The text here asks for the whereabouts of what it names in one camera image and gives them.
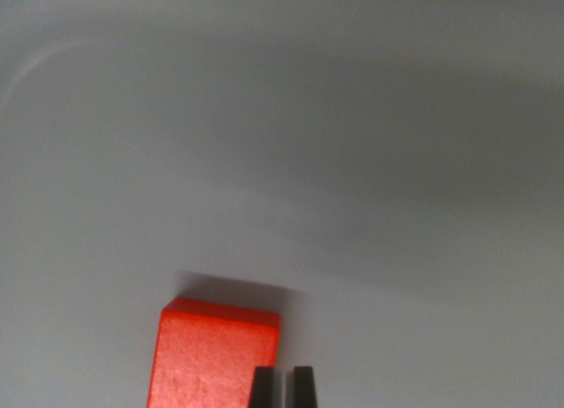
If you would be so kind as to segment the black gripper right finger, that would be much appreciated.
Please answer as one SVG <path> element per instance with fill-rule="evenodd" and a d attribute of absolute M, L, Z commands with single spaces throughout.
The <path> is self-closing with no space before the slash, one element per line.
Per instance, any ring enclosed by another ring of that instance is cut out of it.
<path fill-rule="evenodd" d="M 319 407 L 315 387 L 315 373 L 311 366 L 294 367 L 286 374 L 286 407 Z"/>

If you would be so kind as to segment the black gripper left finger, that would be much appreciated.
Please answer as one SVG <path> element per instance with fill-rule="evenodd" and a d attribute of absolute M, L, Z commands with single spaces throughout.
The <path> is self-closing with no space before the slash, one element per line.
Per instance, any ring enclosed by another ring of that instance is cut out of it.
<path fill-rule="evenodd" d="M 281 408 L 282 378 L 275 367 L 256 367 L 249 394 L 248 408 Z"/>

